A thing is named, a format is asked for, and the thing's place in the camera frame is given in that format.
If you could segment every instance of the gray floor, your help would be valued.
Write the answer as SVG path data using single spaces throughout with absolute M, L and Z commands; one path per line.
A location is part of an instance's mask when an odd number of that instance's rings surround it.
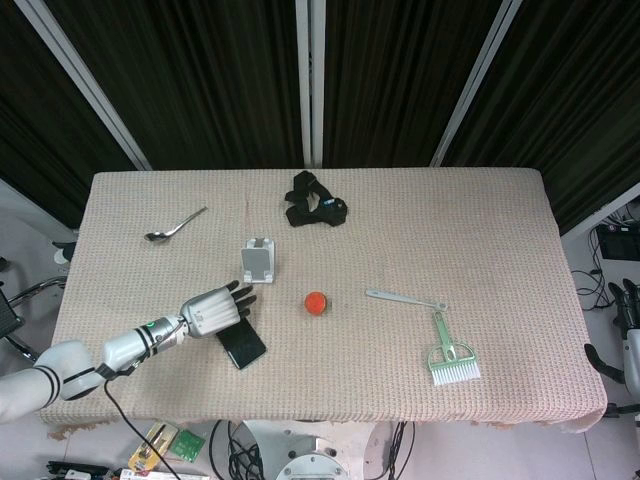
M 60 275 L 49 240 L 24 224 L 0 215 L 0 256 L 12 260 L 12 267 L 0 273 L 8 296 L 31 283 Z M 572 268 L 591 269 L 586 237 L 567 248 Z M 639 264 L 604 261 L 607 280 L 627 276 L 640 281 Z M 60 292 L 50 291 L 34 299 L 19 313 L 29 320 L 20 334 L 33 346 L 44 348 L 51 340 L 60 303 Z M 619 340 L 611 326 L 613 309 L 587 312 L 585 320 L 592 342 L 603 358 L 620 366 Z M 0 342 L 0 374 L 27 366 L 26 362 Z M 624 389 L 605 379 L 610 400 L 630 403 Z M 135 422 L 147 429 L 151 422 Z M 207 437 L 211 423 L 193 425 L 192 431 Z M 370 442 L 367 475 L 381 468 L 381 445 L 389 433 L 381 425 Z M 33 479 L 46 476 L 48 460 L 67 460 L 110 467 L 122 466 L 138 442 L 122 422 L 100 424 L 90 430 L 63 430 L 42 424 L 35 415 L 0 425 L 0 480 Z M 218 461 L 224 463 L 225 445 L 216 445 Z M 211 474 L 206 454 L 193 465 L 175 463 L 183 473 Z M 566 434 L 555 427 L 518 425 L 508 430 L 468 423 L 427 424 L 417 428 L 414 453 L 404 479 L 454 477 L 457 479 L 631 479 L 640 468 L 640 454 L 632 416 L 603 419 L 586 434 Z

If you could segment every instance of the black cable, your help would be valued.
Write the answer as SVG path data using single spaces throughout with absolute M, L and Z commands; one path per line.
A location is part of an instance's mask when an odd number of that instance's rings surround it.
M 211 430 L 211 436 L 209 436 L 209 462 L 211 463 L 211 469 L 213 470 L 213 473 L 215 473 L 216 477 L 218 477 L 220 480 L 222 480 L 222 475 L 220 475 L 220 472 L 216 468 L 216 463 L 213 461 L 213 437 L 215 436 L 216 430 L 221 423 L 222 420 L 218 420 L 216 422 L 216 424 L 213 426 L 213 430 Z
M 632 221 L 634 222 L 640 222 L 640 219 L 637 219 L 636 217 L 633 216 L 633 214 L 631 213 L 631 210 L 629 210 L 629 204 L 627 203 L 625 205 L 626 209 L 627 209 L 627 213 L 629 214 L 629 218 L 631 218 Z
M 412 430 L 411 431 L 411 445 L 409 445 L 409 451 L 407 452 L 407 458 L 405 459 L 404 464 L 402 465 L 402 468 L 400 469 L 400 473 L 396 477 L 397 480 L 400 480 L 400 476 L 404 472 L 404 469 L 406 468 L 407 463 L 409 463 L 409 458 L 411 458 L 411 452 L 413 452 L 413 444 L 416 441 L 416 423 L 415 422 L 411 422 L 411 430 Z
M 171 465 L 169 465 L 167 463 L 167 461 L 164 459 L 164 457 L 162 455 L 160 455 L 160 452 L 158 452 L 158 450 L 156 450 L 156 447 L 154 447 L 151 442 L 149 440 L 147 440 L 147 438 L 142 435 L 142 433 L 140 433 L 138 431 L 138 429 L 136 427 L 133 426 L 133 424 L 129 421 L 129 419 L 127 418 L 127 416 L 124 414 L 124 412 L 122 411 L 122 408 L 120 408 L 120 405 L 118 404 L 118 402 L 116 402 L 116 399 L 113 398 L 113 396 L 109 393 L 109 389 L 107 388 L 107 384 L 110 382 L 111 380 L 107 380 L 106 382 L 104 382 L 104 393 L 107 396 L 107 398 L 109 400 L 111 400 L 111 402 L 115 405 L 116 409 L 118 410 L 118 412 L 120 413 L 120 416 L 122 417 L 122 419 L 124 420 L 124 422 L 129 425 L 129 428 L 131 428 L 131 430 L 133 430 L 135 432 L 136 435 L 138 435 L 142 441 L 144 443 L 147 444 L 147 446 L 153 450 L 153 453 L 155 453 L 158 458 L 160 460 L 162 460 L 162 463 L 164 463 L 164 466 L 167 467 L 169 469 L 169 471 L 173 474 L 174 477 L 176 477 L 178 480 L 181 480 L 180 477 L 178 476 L 178 474 L 176 473 L 176 471 L 171 468 Z
M 223 479 L 224 477 L 222 477 L 216 468 L 215 461 L 213 460 L 213 440 L 220 423 L 222 423 L 222 420 L 218 420 L 215 423 L 211 430 L 211 436 L 209 437 L 209 462 L 211 463 L 213 473 L 215 473 L 218 478 Z M 233 438 L 238 428 L 240 428 L 240 426 L 236 427 L 232 433 L 231 422 L 227 424 L 227 436 L 229 438 L 229 476 L 231 480 L 264 480 L 262 458 L 260 457 L 258 444 L 255 443 L 251 447 L 245 448 L 240 442 Z
M 402 447 L 402 440 L 404 438 L 404 429 L 407 426 L 407 422 L 399 422 L 396 425 L 396 428 L 391 435 L 391 444 L 389 445 L 389 460 L 387 462 L 387 468 L 384 471 L 374 478 L 368 478 L 366 480 L 380 480 L 387 473 L 389 476 L 387 480 L 399 480 L 404 472 L 407 464 L 409 463 L 409 458 L 411 458 L 411 453 L 413 452 L 413 445 L 416 440 L 416 424 L 415 422 L 411 422 L 412 434 L 411 434 L 411 445 L 409 446 L 409 452 L 407 452 L 407 458 L 400 469 L 400 473 L 396 476 L 396 462 L 398 460 L 398 454 L 400 453 L 400 448 Z
M 609 308 L 615 303 L 615 301 L 611 300 L 609 298 L 609 295 L 607 294 L 607 283 L 602 271 L 600 258 L 598 257 L 598 248 L 600 247 L 600 241 L 598 240 L 598 242 L 596 242 L 595 238 L 597 238 L 596 227 L 592 228 L 589 231 L 588 236 L 589 250 L 591 252 L 591 262 L 593 263 L 594 268 L 590 272 L 586 272 L 584 270 L 571 271 L 571 273 L 580 273 L 582 275 L 586 275 L 596 284 L 594 288 L 579 287 L 576 289 L 576 293 L 582 297 L 596 295 L 596 299 L 591 307 L 583 308 L 583 312 L 590 312 L 592 310 L 604 310 L 605 308 Z
M 260 450 L 258 444 L 253 444 L 249 448 L 245 448 L 235 438 L 235 433 L 240 426 L 231 432 L 231 422 L 227 424 L 227 436 L 229 438 L 229 476 L 232 480 L 264 480 L 264 472 L 262 469 L 262 459 L 260 458 Z

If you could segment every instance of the spoon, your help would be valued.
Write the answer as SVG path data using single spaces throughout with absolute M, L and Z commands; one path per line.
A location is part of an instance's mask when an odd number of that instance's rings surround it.
M 198 210 L 196 213 L 189 215 L 186 220 L 182 223 L 180 223 L 179 225 L 177 225 L 176 227 L 172 228 L 171 230 L 169 230 L 168 232 L 153 232 L 153 233 L 147 233 L 144 238 L 146 238 L 147 240 L 149 240 L 150 242 L 162 242 L 164 240 L 167 240 L 169 238 L 171 238 L 173 235 L 175 235 L 175 233 L 180 230 L 182 227 L 184 227 L 187 223 L 189 223 L 191 220 L 193 220 L 194 218 L 196 218 L 198 215 L 200 215 L 202 212 L 204 212 L 207 209 L 207 207 L 202 207 L 200 210 Z

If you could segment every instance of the black smartphone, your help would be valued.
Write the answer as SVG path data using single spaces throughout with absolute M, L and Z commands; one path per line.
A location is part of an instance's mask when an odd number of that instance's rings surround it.
M 267 351 L 267 347 L 246 318 L 216 335 L 235 366 L 240 370 Z

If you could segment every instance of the metal base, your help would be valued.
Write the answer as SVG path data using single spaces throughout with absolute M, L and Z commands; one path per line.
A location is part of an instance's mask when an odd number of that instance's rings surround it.
M 375 423 L 247 420 L 266 480 L 364 480 Z

